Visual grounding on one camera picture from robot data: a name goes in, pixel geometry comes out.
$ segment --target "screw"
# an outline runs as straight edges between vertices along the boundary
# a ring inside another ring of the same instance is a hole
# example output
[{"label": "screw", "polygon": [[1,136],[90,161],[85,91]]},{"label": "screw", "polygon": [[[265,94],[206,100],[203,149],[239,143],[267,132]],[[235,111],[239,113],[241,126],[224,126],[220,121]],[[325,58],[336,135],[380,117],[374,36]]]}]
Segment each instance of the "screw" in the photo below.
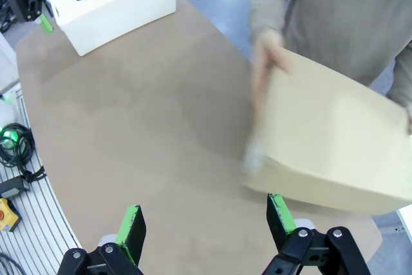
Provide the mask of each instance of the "screw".
[{"label": "screw", "polygon": [[342,231],[341,230],[334,230],[333,236],[336,238],[340,238],[342,236]]},{"label": "screw", "polygon": [[298,235],[301,238],[306,238],[308,236],[308,231],[302,229],[302,230],[299,231]]}]

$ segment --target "green light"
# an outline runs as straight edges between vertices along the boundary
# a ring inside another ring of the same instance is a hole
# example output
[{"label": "green light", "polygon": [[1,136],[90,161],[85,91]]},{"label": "green light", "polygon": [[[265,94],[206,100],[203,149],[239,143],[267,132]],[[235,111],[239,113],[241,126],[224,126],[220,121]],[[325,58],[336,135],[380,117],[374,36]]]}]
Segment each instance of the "green light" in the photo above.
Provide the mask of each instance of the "green light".
[{"label": "green light", "polygon": [[3,136],[6,138],[9,138],[10,140],[4,140],[2,141],[2,145],[5,149],[12,149],[14,148],[15,144],[17,143],[17,140],[19,139],[19,135],[15,131],[5,131],[3,133]]}]

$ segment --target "hand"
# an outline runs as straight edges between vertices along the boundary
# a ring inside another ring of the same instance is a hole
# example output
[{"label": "hand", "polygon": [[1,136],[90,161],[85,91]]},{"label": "hand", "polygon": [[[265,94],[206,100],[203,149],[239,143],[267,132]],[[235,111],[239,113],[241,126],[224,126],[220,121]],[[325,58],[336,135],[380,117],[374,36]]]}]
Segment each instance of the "hand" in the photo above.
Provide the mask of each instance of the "hand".
[{"label": "hand", "polygon": [[289,71],[282,37],[277,31],[268,28],[261,32],[254,41],[252,103],[255,119],[258,117],[261,105],[265,99],[270,70],[274,66]]}]

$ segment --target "black cable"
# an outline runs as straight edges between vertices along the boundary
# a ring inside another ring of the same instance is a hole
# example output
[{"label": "black cable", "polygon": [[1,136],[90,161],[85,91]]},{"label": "black cable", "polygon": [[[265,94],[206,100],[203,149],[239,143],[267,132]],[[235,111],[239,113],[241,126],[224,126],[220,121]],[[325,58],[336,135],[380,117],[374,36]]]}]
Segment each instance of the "black cable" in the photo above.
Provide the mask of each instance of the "black cable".
[{"label": "black cable", "polygon": [[43,166],[37,172],[31,172],[25,168],[34,150],[35,142],[31,129],[13,123],[0,131],[0,163],[9,168],[17,167],[29,183],[46,177]]},{"label": "black cable", "polygon": [[5,264],[2,260],[0,260],[0,263],[1,263],[1,265],[3,266],[4,270],[6,271],[6,275],[10,275],[10,273],[9,273],[8,270],[7,270],[6,264]]},{"label": "black cable", "polygon": [[10,262],[12,265],[15,266],[15,268],[17,270],[19,270],[19,272],[21,273],[21,275],[26,275],[26,272],[22,269],[22,267],[13,259],[11,259],[11,257],[7,256],[6,254],[3,254],[2,252],[0,252],[0,258],[3,258],[4,260]]}]

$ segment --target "gray floor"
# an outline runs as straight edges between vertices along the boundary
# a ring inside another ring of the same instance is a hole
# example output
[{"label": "gray floor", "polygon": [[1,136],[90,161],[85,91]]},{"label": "gray floor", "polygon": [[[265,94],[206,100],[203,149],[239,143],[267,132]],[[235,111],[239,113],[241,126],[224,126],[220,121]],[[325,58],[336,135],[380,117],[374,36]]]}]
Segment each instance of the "gray floor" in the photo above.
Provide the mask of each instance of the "gray floor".
[{"label": "gray floor", "polygon": [[[248,39],[247,15],[250,0],[189,0],[205,15],[245,57],[252,52]],[[393,65],[387,68],[371,86],[385,94],[393,82]],[[369,263],[373,275],[412,273],[412,244],[405,232],[395,229],[402,226],[396,212],[374,217],[383,235],[379,251]]]}]

